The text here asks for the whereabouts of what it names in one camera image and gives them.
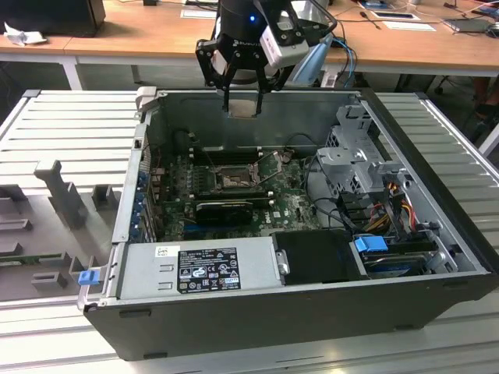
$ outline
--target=open computer chassis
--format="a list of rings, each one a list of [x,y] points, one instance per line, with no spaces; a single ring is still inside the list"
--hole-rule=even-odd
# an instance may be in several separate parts
[[[497,286],[497,253],[372,91],[285,90],[258,118],[220,101],[143,98],[104,289],[80,292],[121,358],[419,329]]]

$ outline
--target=motherboard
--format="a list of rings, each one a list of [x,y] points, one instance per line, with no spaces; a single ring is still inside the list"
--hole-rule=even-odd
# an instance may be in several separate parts
[[[303,161],[277,150],[173,157],[152,171],[157,232],[182,241],[320,228],[303,179]]]

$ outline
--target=metal workbench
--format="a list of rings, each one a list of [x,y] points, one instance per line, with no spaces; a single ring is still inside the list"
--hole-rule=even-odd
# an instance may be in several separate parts
[[[499,249],[497,170],[429,101],[412,94],[379,97],[492,246]],[[56,153],[62,157],[62,177],[75,182],[80,192],[88,192],[103,178],[119,191],[138,123],[134,98],[134,92],[111,91],[45,91],[23,98],[0,127],[0,179],[22,181],[26,194],[46,192],[31,176],[31,168],[41,157]],[[76,144],[88,151],[71,150]],[[395,157],[387,143],[385,146]],[[75,171],[65,175],[71,162],[78,162],[71,165]],[[478,374],[497,372],[499,367],[497,291],[477,302],[456,305],[423,330],[142,362],[118,359],[75,302],[76,297],[66,296],[0,304],[0,370],[51,374]],[[221,337],[230,339],[232,333],[236,332],[221,331]]]

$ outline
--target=floor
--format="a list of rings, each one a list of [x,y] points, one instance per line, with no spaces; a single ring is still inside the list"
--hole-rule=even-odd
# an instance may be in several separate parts
[[[0,120],[10,112],[26,89],[69,89],[60,65],[4,62],[0,66]],[[83,65],[82,71],[89,90],[136,90],[140,86],[133,82],[131,68],[126,65]],[[140,75],[143,80],[142,85],[160,88],[203,86],[201,71],[193,72],[191,67],[141,66]],[[375,91],[390,92],[397,84],[398,75],[366,74],[365,78]],[[434,80],[432,87],[427,91],[428,96],[455,125],[468,134],[476,121],[473,115],[471,79],[454,76],[444,83],[442,86],[444,92],[439,95],[434,93],[434,87],[440,80],[441,76]],[[421,84],[424,86],[425,82],[425,77],[416,77],[409,90],[421,90]],[[490,159],[499,164],[499,152],[494,152]]]

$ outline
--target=power supply label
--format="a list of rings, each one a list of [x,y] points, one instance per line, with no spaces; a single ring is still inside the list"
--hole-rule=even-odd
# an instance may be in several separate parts
[[[235,248],[179,251],[177,291],[181,294],[239,290]]]

